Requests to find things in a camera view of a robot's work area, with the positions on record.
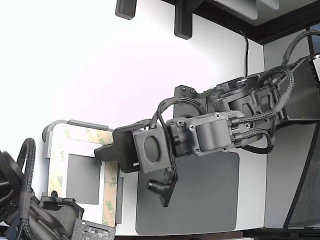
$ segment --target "black cable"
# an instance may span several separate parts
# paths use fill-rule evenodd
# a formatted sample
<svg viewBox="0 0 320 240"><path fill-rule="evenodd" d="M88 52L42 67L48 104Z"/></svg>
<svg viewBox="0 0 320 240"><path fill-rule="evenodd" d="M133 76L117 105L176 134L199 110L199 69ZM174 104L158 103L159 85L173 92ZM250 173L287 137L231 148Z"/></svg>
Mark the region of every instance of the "black cable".
<svg viewBox="0 0 320 240"><path fill-rule="evenodd" d="M162 107L161 105L158 106L157 115L158 115L160 123L161 123L161 125L163 127L164 135L165 135L166 141L168 143L169 158L170 158L170 163L171 163L172 172L173 172L172 180L178 181L178 170L177 170L177 166L176 166L176 159L175 159L175 156L174 156L174 153L173 153L172 142L171 142L171 139L170 139L170 136L169 136L167 125L165 124L165 121L164 121L164 119L162 117L161 107Z"/></svg>
<svg viewBox="0 0 320 240"><path fill-rule="evenodd" d="M274 139L273 137L271 137L271 133L269 130L265 129L265 128L257 128L257 129L253 129L250 130L248 132L243 133L243 138L244 139L248 139L248 138L252 138L255 137L257 135L264 135L267 139L267 147L265 148L260 148L260 147L255 147L255 146L251 146L251 145L247 145L247 146L243 146L242 149L246 150L248 152L251 153L255 153L255 154L268 154L272 151L272 149L274 148Z"/></svg>
<svg viewBox="0 0 320 240"><path fill-rule="evenodd" d="M238 32L241 33L241 35L244 37L245 39L245 66L244 66L244 76L248 77L248 54L249 54L249 40L247 38L247 36L244 34L243 31L241 31L240 29L238 29Z"/></svg>
<svg viewBox="0 0 320 240"><path fill-rule="evenodd" d="M181 97L181 102L185 103L185 104L188 104L188 105L194 107L195 109L197 109L198 112L199 112L199 115L206 114L206 110L202 106L202 104L200 102L194 100L193 98L182 96Z"/></svg>
<svg viewBox="0 0 320 240"><path fill-rule="evenodd" d="M208 97L206 98L206 101L205 101L205 113L206 113L206 114L208 113L209 101L210 101L211 95L212 95L212 93L214 92L214 90L215 90L215 89L212 89L212 91L210 92L210 94L209 94Z"/></svg>
<svg viewBox="0 0 320 240"><path fill-rule="evenodd" d="M294 49L296 48L297 44L306 36L309 35L316 35L316 36L320 36L320 31L316 31L316 30L308 30L308 31L304 31L302 33L300 33L289 45L289 47L287 48L287 50L285 51L285 54L283 55L282 58L282 66L286 66L290 60L291 54L294 51Z"/></svg>
<svg viewBox="0 0 320 240"><path fill-rule="evenodd" d="M35 240L35 237L30 229L29 211L32 197L32 178L34 173L36 157L36 143L32 138L27 138L21 147L18 159L25 158L26 165L24 170L24 178L22 181L21 193L20 193L20 225L17 231L16 239L20 240L24 233L30 240Z"/></svg>

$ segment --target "gray rectangular pad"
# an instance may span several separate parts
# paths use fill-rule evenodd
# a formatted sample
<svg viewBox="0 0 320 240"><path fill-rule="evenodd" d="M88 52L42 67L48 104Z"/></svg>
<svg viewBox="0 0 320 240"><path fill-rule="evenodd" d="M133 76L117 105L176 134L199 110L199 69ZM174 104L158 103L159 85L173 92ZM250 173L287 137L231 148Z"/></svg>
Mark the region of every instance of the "gray rectangular pad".
<svg viewBox="0 0 320 240"><path fill-rule="evenodd" d="M177 158L179 180L168 207L147 190L164 171L139 172L136 231L140 235L228 232L236 227L239 155L216 152Z"/></svg>
<svg viewBox="0 0 320 240"><path fill-rule="evenodd" d="M66 197L78 204L99 204L100 164L94 157L69 154Z"/></svg>

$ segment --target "white wall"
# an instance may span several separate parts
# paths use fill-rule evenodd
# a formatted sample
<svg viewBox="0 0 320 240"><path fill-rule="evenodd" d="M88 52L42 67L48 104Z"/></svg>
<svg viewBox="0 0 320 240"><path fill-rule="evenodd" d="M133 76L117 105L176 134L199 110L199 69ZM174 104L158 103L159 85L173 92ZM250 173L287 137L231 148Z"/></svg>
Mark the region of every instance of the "white wall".
<svg viewBox="0 0 320 240"><path fill-rule="evenodd" d="M202 92L244 73L241 35L194 15L193 37L178 38L175 8L160 0L138 0L132 20L115 8L116 0L0 1L0 149L16 158L35 139L38 197L47 188L46 125L114 129L151 118L178 85ZM250 41L249 73L263 70L263 47Z"/></svg>

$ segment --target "screw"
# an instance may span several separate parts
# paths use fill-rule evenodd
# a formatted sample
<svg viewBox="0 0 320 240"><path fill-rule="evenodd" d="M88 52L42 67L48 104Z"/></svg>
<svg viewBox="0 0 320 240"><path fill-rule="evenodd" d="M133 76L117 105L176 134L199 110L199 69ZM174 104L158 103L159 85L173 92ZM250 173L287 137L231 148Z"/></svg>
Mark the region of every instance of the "screw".
<svg viewBox="0 0 320 240"><path fill-rule="evenodd" d="M182 127L184 125L184 122L179 120L179 121L176 122L176 125L178 127Z"/></svg>
<svg viewBox="0 0 320 240"><path fill-rule="evenodd" d="M196 129L196 126L195 126L195 125L190 125L190 126L189 126L189 130L190 130L190 131L194 131L195 129Z"/></svg>

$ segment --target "black shelf bracket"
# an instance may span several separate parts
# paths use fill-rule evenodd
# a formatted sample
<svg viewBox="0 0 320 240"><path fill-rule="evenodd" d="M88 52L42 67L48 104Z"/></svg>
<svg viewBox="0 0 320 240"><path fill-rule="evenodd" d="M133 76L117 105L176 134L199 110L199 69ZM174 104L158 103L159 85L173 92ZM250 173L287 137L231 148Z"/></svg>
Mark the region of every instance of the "black shelf bracket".
<svg viewBox="0 0 320 240"><path fill-rule="evenodd" d="M120 18L131 20L136 15L137 0L117 0L115 15Z"/></svg>
<svg viewBox="0 0 320 240"><path fill-rule="evenodd" d="M192 14L204 0L169 1L175 5L174 34L182 39L192 37ZM115 15L131 20L136 14L137 0L117 0Z"/></svg>
<svg viewBox="0 0 320 240"><path fill-rule="evenodd" d="M182 39L192 37L193 12L204 0L177 0L175 4L174 35Z"/></svg>

